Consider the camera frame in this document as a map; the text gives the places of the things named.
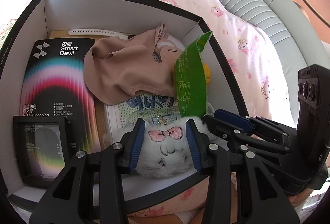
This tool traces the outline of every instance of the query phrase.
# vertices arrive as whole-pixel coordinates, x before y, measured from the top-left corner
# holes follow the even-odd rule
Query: green snack bag
[[[213,32],[204,33],[192,42],[177,59],[174,70],[181,117],[202,117],[206,113],[207,89],[200,53]]]

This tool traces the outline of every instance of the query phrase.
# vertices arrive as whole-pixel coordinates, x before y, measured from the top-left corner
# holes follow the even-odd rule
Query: pink bow embroidery
[[[149,136],[152,141],[161,142],[165,139],[166,136],[170,136],[174,139],[182,138],[182,129],[180,127],[172,127],[167,131],[149,131]]]

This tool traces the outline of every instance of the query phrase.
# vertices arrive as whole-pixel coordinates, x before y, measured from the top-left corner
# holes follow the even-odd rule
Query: white watch strap
[[[120,39],[127,40],[128,37],[120,32],[106,31],[103,29],[71,29],[68,31],[69,35],[101,35],[108,37],[119,37]]]

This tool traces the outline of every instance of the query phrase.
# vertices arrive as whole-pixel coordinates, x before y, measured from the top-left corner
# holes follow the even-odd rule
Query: white plush toy
[[[226,148],[226,141],[211,134],[198,117],[184,117],[162,126],[146,126],[144,141],[136,170],[146,177],[165,178],[184,172],[193,166],[185,125],[193,119],[198,131],[206,134],[213,143]],[[119,142],[133,126],[113,134],[113,142]]]

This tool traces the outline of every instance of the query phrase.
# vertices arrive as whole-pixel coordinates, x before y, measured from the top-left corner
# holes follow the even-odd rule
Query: blue gripper pad
[[[233,114],[223,109],[218,109],[214,113],[214,117],[237,126],[243,129],[244,132],[252,132],[253,126],[250,124],[250,121],[246,118]]]
[[[201,153],[199,152],[199,148],[194,136],[194,133],[191,129],[190,123],[186,122],[186,137],[188,140],[188,145],[191,153],[191,158],[194,163],[195,169],[200,172],[202,170],[202,163],[201,163]]]
[[[136,168],[136,166],[138,164],[142,144],[144,141],[145,131],[146,131],[146,123],[145,123],[145,121],[143,121],[143,122],[141,122],[141,124],[139,126],[139,130],[135,137],[135,141],[134,141],[132,151],[131,151],[131,162],[128,166],[128,168],[130,169],[131,172]]]

